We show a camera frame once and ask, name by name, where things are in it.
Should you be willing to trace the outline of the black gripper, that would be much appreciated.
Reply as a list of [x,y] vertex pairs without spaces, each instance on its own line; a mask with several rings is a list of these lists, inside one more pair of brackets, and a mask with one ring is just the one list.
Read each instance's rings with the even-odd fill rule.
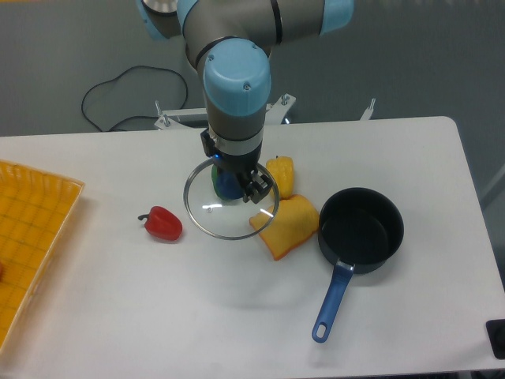
[[274,179],[265,167],[258,167],[262,130],[248,139],[232,141],[219,136],[213,129],[205,129],[200,139],[204,154],[214,165],[236,175],[244,203],[258,204],[270,193]]

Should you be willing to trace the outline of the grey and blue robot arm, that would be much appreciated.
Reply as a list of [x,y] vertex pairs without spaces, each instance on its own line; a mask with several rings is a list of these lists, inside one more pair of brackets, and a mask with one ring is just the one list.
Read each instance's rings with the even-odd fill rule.
[[245,202],[258,203],[273,181],[259,172],[267,100],[269,54],[282,43],[345,27],[352,1],[139,1],[155,38],[182,36],[185,56],[204,92],[206,156],[234,176]]

